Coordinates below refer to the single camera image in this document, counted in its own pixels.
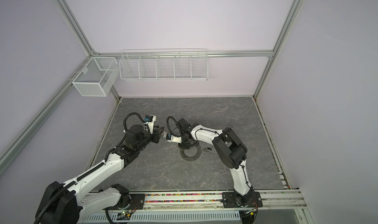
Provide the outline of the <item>large toothed metal keyring disc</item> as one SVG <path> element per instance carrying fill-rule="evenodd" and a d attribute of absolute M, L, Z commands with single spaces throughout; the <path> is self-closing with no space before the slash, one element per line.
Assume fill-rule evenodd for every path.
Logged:
<path fill-rule="evenodd" d="M 182 159 L 189 162 L 199 159 L 201 156 L 201 153 L 202 153 L 202 150 L 201 150 L 200 145 L 191 147 L 188 150 L 180 149 L 180 156 L 182 157 Z"/>

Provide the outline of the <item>key with black tag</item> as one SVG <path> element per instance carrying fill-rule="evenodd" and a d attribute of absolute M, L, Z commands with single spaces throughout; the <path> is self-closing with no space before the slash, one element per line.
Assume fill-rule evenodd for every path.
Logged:
<path fill-rule="evenodd" d="M 206 148 L 203 148 L 202 151 L 205 151 L 205 152 L 212 152 L 212 148 L 206 147 Z"/>

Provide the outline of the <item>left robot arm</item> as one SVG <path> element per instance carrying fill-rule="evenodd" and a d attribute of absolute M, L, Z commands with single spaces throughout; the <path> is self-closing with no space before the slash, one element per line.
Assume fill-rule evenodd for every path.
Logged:
<path fill-rule="evenodd" d="M 51 183 L 35 215 L 36 224 L 76 224 L 103 209 L 131 209 L 137 206 L 130 191 L 120 184 L 95 194 L 90 191 L 134 161 L 151 142 L 158 143 L 164 128 L 155 125 L 156 116 L 130 113 L 123 120 L 124 136 L 105 158 L 84 173 L 63 183 Z"/>

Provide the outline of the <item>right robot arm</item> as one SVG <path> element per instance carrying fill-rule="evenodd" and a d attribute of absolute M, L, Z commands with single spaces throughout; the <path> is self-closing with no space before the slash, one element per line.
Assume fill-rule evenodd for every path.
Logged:
<path fill-rule="evenodd" d="M 252 203 L 258 207 L 258 194 L 246 171 L 248 149 L 231 128 L 211 129 L 198 123 L 192 125 L 183 118 L 177 121 L 173 116 L 169 116 L 166 123 L 169 131 L 166 140 L 178 144 L 180 155 L 186 161 L 195 161 L 201 156 L 202 142 L 213 145 L 233 179 L 233 198 L 224 198 L 224 204 L 247 207 Z"/>

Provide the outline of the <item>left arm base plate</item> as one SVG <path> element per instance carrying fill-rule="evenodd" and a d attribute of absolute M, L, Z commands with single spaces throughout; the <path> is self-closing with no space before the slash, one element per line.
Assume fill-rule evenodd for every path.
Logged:
<path fill-rule="evenodd" d="M 145 194 L 136 193 L 122 195 L 118 203 L 111 210 L 141 210 L 145 203 Z"/>

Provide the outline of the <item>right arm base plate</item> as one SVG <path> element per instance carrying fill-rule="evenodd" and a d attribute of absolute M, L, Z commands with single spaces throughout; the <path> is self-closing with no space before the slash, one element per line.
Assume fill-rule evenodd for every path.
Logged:
<path fill-rule="evenodd" d="M 237 192 L 223 192 L 220 200 L 224 208 L 261 208 L 263 207 L 262 199 L 259 192 L 248 192 L 246 195 L 240 195 Z"/>

